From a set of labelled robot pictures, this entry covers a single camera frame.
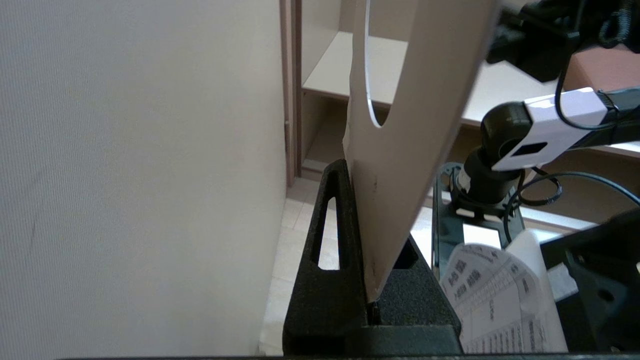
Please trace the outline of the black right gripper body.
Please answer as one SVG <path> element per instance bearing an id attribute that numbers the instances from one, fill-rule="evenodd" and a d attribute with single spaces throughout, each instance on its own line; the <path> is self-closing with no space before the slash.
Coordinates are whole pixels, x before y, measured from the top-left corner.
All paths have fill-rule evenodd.
<path id="1" fill-rule="evenodd" d="M 576 7 L 503 7 L 486 55 L 507 62 L 540 83 L 557 79 L 579 49 Z"/>

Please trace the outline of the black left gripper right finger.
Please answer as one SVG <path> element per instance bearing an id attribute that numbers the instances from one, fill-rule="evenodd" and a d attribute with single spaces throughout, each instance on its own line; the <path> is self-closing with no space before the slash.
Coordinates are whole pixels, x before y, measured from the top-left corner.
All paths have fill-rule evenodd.
<path id="1" fill-rule="evenodd" d="M 410 235 L 377 302 L 375 354 L 461 354 L 461 322 Z"/>

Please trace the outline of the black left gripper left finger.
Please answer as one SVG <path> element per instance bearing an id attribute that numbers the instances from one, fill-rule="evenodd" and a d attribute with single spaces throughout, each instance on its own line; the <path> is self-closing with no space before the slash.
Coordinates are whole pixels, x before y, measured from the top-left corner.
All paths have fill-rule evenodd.
<path id="1" fill-rule="evenodd" d="M 330 200 L 336 202 L 338 269 L 319 265 Z M 286 356 L 351 356 L 368 325 L 357 207 L 344 159 L 323 171 L 285 321 Z"/>

